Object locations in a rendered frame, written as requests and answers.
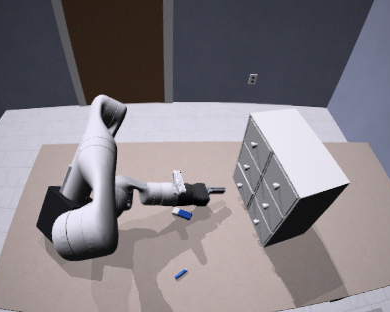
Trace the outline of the grey drawer front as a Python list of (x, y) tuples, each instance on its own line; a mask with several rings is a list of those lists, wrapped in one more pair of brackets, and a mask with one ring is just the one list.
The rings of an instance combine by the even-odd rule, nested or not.
[(249, 121), (245, 141), (251, 153), (253, 154), (261, 172), (263, 173), (272, 150), (270, 149), (269, 145), (267, 144), (252, 118)]
[(255, 194), (272, 232), (284, 219), (264, 178)]
[(283, 215), (286, 216), (298, 199), (298, 196), (274, 154), (272, 155), (264, 177)]
[(267, 239), (271, 236), (272, 233), (255, 197), (248, 209), (248, 212), (250, 214), (251, 219), (253, 220), (253, 225), (256, 228), (261, 243), (262, 245), (264, 245), (264, 243), (267, 241)]
[(237, 162), (237, 166), (235, 169), (233, 179), (234, 179), (235, 183), (237, 184), (236, 185), (237, 189), (239, 190), (239, 192), (241, 194), (241, 197), (244, 201), (246, 208), (248, 208), (249, 203), (250, 203), (254, 193), (253, 193), (253, 191), (252, 191), (252, 189), (247, 181), (247, 178), (246, 178), (239, 162)]
[[(239, 162), (246, 174), (246, 177), (255, 192), (257, 185), (262, 176), (253, 156), (251, 155), (246, 143), (243, 143), (242, 151), (240, 154)], [(248, 170), (248, 171), (247, 171)]]

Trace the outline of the blue and white eraser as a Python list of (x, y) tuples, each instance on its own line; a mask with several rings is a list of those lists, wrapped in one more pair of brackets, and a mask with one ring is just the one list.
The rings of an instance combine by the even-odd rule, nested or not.
[(176, 207), (174, 207), (174, 209), (172, 211), (172, 214), (176, 215), (176, 216), (179, 216), (181, 218), (187, 219), (189, 221), (190, 221), (190, 219), (192, 217), (192, 213), (184, 211), (184, 210), (176, 208)]

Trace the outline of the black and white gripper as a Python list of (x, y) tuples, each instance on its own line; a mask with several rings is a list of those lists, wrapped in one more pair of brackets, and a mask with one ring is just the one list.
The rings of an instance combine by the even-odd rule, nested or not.
[(206, 206), (210, 194), (223, 194), (226, 191), (225, 187), (206, 188), (204, 183), (184, 183), (180, 171), (176, 170), (172, 172), (172, 183), (160, 184), (163, 191), (161, 206)]

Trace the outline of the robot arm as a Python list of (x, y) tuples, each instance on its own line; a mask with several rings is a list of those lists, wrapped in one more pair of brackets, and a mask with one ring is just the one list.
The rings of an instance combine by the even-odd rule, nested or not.
[(85, 134), (67, 169), (60, 193), (74, 202), (87, 203), (93, 189), (94, 198), (84, 208), (60, 215), (52, 228), (54, 247), (68, 261), (103, 257), (116, 251), (117, 218), (131, 209), (134, 189), (138, 190), (143, 205), (160, 205), (163, 197), (160, 183), (115, 176), (117, 145), (113, 137), (126, 116), (127, 107), (105, 95), (93, 101)]

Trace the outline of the small grey chest of drawers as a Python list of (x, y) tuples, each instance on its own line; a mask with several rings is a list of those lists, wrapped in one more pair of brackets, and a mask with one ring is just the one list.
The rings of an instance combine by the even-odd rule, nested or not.
[[(263, 173), (245, 141), (251, 118), (272, 150)], [(255, 194), (262, 179), (264, 178), (267, 183), (264, 174), (273, 154), (298, 196), (294, 205), (284, 216), (267, 183), (284, 219), (272, 232), (260, 207), (272, 233), (264, 245), (261, 243), (263, 248), (304, 234), (350, 183), (326, 147), (296, 109), (250, 113), (237, 162), (239, 162), (244, 142), (262, 174), (255, 192), (247, 179), (254, 193), (246, 208), (247, 211), (254, 197), (256, 198)]]

